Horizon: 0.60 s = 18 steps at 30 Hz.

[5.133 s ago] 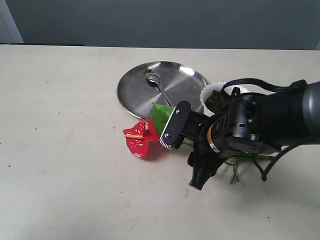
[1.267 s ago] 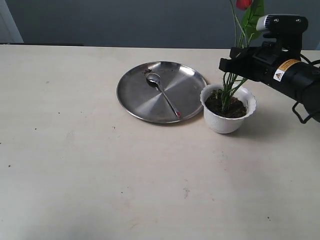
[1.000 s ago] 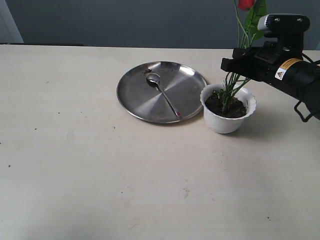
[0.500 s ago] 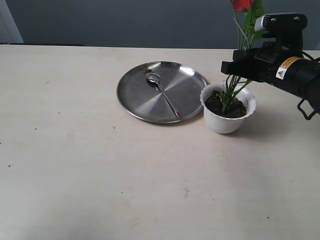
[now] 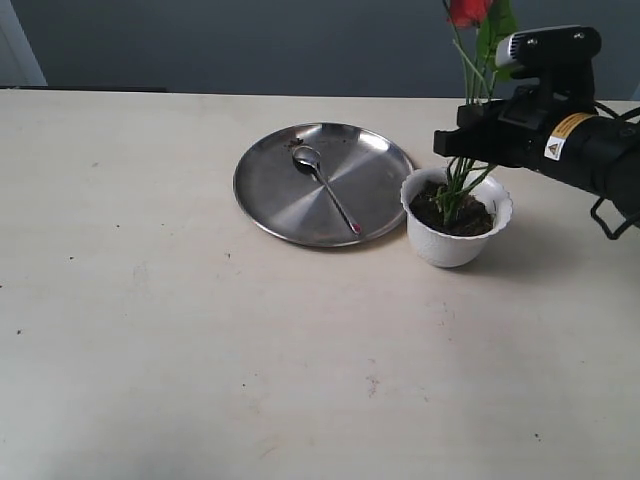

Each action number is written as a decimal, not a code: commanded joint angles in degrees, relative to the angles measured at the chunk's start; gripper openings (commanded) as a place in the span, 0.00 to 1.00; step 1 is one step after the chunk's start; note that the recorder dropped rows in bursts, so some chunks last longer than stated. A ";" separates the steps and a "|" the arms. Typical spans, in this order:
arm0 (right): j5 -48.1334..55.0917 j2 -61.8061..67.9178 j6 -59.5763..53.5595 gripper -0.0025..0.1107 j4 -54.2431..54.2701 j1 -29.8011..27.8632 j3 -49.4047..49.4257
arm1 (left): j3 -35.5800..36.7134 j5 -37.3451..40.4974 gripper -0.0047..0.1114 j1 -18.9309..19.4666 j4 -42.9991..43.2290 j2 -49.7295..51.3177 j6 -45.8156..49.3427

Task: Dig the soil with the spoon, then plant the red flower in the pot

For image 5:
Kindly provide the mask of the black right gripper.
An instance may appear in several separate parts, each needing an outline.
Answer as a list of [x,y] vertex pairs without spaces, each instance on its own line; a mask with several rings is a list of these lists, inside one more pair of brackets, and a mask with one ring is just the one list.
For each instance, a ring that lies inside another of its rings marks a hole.
[[559,94],[545,103],[536,88],[522,87],[508,100],[460,106],[460,129],[435,131],[433,152],[539,173],[595,173],[598,163],[585,153],[589,134],[582,125],[571,133],[573,139],[561,142],[556,154],[548,150],[554,129],[573,114],[589,123],[596,111],[590,101]]

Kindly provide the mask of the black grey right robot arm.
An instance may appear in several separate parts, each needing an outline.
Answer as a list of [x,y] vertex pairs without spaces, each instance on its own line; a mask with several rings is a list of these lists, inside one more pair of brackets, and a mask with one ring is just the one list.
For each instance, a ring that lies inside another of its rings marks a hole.
[[521,86],[481,110],[458,108],[458,128],[434,132],[434,152],[506,168],[525,168],[611,201],[626,217],[639,212],[639,126],[596,113],[592,101]]

